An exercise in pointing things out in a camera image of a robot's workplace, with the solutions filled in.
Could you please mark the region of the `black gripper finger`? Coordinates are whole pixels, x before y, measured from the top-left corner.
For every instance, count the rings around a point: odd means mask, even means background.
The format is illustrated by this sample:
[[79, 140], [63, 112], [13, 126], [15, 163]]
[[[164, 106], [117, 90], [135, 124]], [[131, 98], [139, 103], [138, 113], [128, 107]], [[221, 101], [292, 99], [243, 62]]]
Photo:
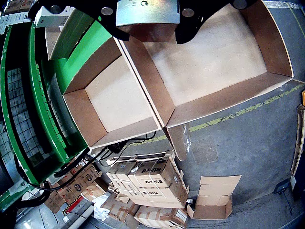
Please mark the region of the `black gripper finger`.
[[116, 0], [35, 0], [29, 9], [28, 18], [34, 20], [41, 7], [51, 14], [60, 14], [70, 6], [98, 21], [113, 37], [128, 41], [129, 34], [116, 27], [117, 3]]
[[180, 23], [175, 29], [178, 44], [191, 41], [201, 26], [227, 4], [244, 10], [255, 3], [254, 0], [180, 0]]

